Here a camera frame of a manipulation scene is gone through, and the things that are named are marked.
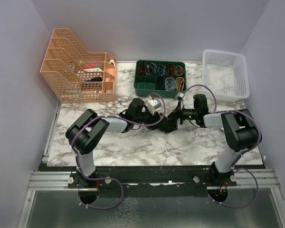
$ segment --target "white basket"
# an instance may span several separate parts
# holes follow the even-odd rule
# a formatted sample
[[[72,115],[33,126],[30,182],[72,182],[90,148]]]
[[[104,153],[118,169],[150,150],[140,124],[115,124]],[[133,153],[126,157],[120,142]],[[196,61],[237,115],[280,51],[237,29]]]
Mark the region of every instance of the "white basket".
[[[202,83],[218,100],[237,101],[249,97],[245,57],[233,52],[205,50]],[[207,97],[212,98],[206,89],[204,91]]]

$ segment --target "wall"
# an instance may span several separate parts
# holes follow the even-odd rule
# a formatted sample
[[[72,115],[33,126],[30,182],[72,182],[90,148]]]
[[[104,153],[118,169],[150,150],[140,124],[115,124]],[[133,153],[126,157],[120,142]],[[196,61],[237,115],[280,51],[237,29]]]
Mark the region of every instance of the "wall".
[[[241,53],[250,86],[245,103],[261,125],[260,149],[285,197],[285,0],[269,2]]]
[[[240,52],[268,0],[32,0],[47,29],[68,27],[118,60],[201,60]]]
[[[0,228],[17,227],[53,116],[39,73],[49,38],[30,0],[0,0]]]

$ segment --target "white marble surface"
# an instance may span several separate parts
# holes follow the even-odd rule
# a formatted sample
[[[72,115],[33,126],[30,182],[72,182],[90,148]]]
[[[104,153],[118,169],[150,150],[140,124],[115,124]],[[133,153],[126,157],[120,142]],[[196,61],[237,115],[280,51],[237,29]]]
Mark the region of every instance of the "white marble surface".
[[[186,63],[187,87],[201,83],[201,63]],[[48,166],[75,166],[75,154],[65,137],[66,130],[87,109],[98,114],[117,114],[126,109],[135,95],[133,80],[135,63],[118,63],[116,101],[114,103],[63,104],[55,129]],[[199,87],[186,95],[185,106],[193,107],[193,95],[203,93]],[[165,99],[168,115],[177,105]],[[209,111],[214,102],[208,99]],[[218,110],[244,108],[243,101],[218,102]],[[131,165],[211,165],[226,147],[225,136],[218,128],[196,128],[188,121],[179,129],[165,134],[142,127],[128,133],[105,133],[94,149],[96,166]],[[246,153],[238,164],[262,164],[258,148]]]

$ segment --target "cable bundle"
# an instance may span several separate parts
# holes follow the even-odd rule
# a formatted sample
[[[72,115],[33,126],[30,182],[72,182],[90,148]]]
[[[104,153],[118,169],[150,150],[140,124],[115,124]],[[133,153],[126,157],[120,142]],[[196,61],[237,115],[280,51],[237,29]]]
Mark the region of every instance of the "cable bundle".
[[[184,75],[184,69],[181,66],[176,65],[175,66],[175,76],[182,77],[183,75]]]
[[[164,76],[165,74],[165,65],[156,64],[155,73],[157,76]]]
[[[164,90],[165,89],[165,78],[162,76],[157,76],[155,78],[155,89]]]
[[[185,79],[182,77],[178,77],[175,80],[176,91],[183,91],[185,86]]]
[[[138,75],[145,75],[147,72],[147,65],[146,63],[142,62],[142,63],[139,63],[138,66],[137,66],[137,74]]]
[[[168,64],[166,66],[165,75],[167,77],[174,77],[174,65],[173,64]]]
[[[147,75],[154,76],[155,75],[155,65],[154,63],[150,63],[147,65]]]
[[[165,80],[165,89],[167,91],[174,91],[176,88],[175,79],[173,77],[167,77]]]

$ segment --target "green object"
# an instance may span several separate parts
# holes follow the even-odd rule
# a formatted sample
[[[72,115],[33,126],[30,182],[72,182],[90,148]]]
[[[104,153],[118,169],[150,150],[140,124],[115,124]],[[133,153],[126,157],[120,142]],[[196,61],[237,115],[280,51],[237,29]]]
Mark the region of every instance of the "green object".
[[[137,96],[146,97],[146,96],[149,96],[150,93],[158,93],[164,98],[175,98],[175,96],[179,92],[176,90],[174,90],[174,91],[157,90],[155,88],[155,78],[157,76],[164,76],[166,79],[168,77],[166,75],[156,75],[155,74],[154,76],[149,76],[149,75],[147,75],[147,73],[145,73],[144,75],[138,75],[137,74],[137,72],[138,72],[137,66],[142,62],[145,63],[147,67],[150,66],[150,63],[154,63],[155,71],[156,71],[156,66],[158,64],[162,64],[164,66],[167,66],[168,64],[173,64],[174,66],[177,66],[177,65],[181,66],[184,69],[184,74],[183,74],[182,78],[185,79],[185,85],[184,85],[183,91],[185,91],[187,89],[186,66],[183,62],[138,60],[136,62],[135,78],[134,78],[134,89],[135,89],[135,93]]]

